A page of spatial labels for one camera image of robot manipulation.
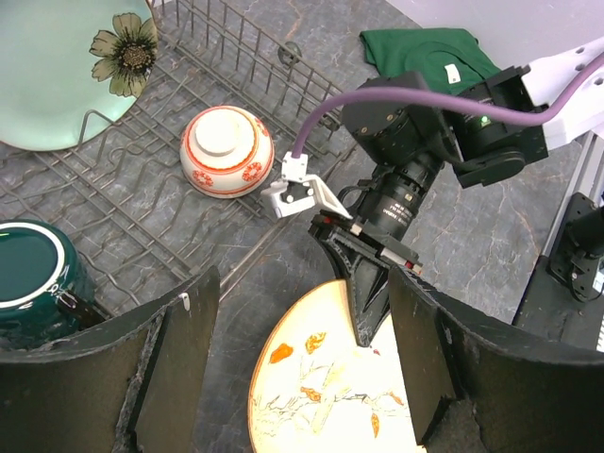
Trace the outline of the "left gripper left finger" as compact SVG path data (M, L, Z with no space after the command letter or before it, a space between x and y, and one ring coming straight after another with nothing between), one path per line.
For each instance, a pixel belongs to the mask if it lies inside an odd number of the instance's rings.
M96 327L2 353L2 451L190 451L219 298L211 267Z

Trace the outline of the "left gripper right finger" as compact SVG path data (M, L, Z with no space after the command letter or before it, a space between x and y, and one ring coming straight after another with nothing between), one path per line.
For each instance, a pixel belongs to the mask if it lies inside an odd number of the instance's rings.
M503 323L397 266L388 289L418 444L467 400L490 452L602 451L602 353Z

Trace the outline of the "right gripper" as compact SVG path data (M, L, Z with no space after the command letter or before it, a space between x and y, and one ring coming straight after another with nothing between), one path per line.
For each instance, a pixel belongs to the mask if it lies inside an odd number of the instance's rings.
M323 210L312 218L309 234L326 253L335 277L345 282L357 345L369 347L390 310L390 268L398 265L421 275L418 253L381 227Z

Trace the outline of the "cream bird pattern plate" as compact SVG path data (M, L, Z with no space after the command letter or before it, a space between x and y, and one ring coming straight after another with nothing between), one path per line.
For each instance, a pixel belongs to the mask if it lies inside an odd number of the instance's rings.
M277 322L251 378L256 452L423 452L415 441L393 323L356 343L342 279L298 299Z

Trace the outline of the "mint green flower plate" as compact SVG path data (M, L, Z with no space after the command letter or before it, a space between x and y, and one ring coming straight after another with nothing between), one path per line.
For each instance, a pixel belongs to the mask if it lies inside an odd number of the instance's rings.
M158 57L148 1L4 1L1 142L73 147L137 102Z

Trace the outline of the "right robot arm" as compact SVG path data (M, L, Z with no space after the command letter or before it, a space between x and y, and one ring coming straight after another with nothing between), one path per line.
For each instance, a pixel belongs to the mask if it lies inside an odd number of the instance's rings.
M403 237L445 166L463 188L489 186L603 121L603 43L510 67L457 94L432 91L417 70L370 78L329 98L375 167L353 186L352 205L321 178L310 181L322 212L314 236L346 281L357 343L368 346L390 308L387 275L416 269Z

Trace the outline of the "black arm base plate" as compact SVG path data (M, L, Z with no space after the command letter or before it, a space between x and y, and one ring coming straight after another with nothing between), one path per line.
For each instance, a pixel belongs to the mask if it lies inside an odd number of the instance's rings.
M548 340L603 350L603 209L586 195L570 197L512 324Z

